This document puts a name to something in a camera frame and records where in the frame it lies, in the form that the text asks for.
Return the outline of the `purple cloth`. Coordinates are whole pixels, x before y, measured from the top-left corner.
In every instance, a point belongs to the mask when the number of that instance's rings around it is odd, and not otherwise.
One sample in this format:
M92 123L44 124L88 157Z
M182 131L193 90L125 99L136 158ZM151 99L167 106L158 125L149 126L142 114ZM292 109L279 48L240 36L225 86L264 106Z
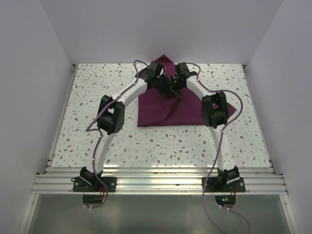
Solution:
M138 127L204 125L202 102L187 88L179 96L163 97L151 88L138 97Z

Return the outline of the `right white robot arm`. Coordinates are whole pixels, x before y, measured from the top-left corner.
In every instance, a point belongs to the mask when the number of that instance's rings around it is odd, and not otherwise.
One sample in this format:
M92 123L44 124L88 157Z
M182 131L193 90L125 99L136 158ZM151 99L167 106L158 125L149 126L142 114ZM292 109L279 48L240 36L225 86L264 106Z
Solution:
M233 160L230 144L226 134L226 128L241 115L243 101L241 97L231 90L211 90L199 79L201 68L197 64L198 72L190 71L188 63L175 65L175 76L172 78L172 86L179 91L182 88L195 93L201 99L202 120L209 128L216 148L214 165L217 165L216 183L222 191L229 191L233 186L239 184L240 174ZM238 114L230 119L226 93L234 95L240 104Z

